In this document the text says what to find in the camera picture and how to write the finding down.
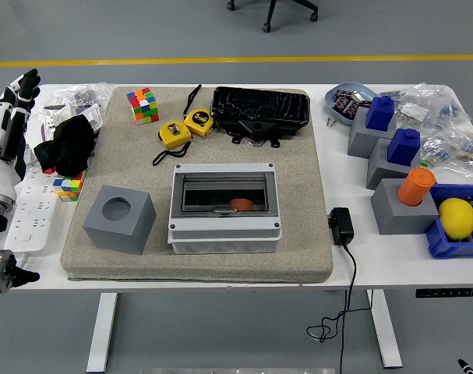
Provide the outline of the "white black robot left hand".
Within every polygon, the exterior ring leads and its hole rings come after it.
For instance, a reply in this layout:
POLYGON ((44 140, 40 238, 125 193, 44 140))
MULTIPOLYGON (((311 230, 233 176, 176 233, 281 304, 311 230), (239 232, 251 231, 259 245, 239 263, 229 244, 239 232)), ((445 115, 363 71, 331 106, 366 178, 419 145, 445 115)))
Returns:
POLYGON ((0 194, 25 175, 25 132, 41 78, 36 69, 22 74, 0 96, 0 194))

